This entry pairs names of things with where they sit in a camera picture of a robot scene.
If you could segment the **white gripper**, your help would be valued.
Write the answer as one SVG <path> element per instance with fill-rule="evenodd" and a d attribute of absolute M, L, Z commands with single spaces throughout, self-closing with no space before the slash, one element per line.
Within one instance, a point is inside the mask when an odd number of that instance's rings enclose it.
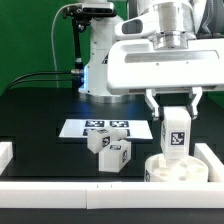
<path fill-rule="evenodd" d="M 224 39 L 191 40 L 187 49 L 162 50 L 147 39 L 119 41 L 109 52 L 106 80 L 111 94 L 145 92 L 154 120 L 159 119 L 154 91 L 191 88 L 187 110 L 196 119 L 203 90 L 224 91 Z"/>

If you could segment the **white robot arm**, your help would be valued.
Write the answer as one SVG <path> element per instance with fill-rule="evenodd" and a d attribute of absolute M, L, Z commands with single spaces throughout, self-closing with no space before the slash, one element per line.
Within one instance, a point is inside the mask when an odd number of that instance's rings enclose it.
<path fill-rule="evenodd" d="M 188 93 L 197 116 L 205 92 L 224 91 L 224 38 L 208 28 L 224 20 L 221 0 L 134 0 L 137 15 L 118 23 L 108 51 L 106 86 L 114 95 L 141 94 L 161 117 L 158 94 Z"/>

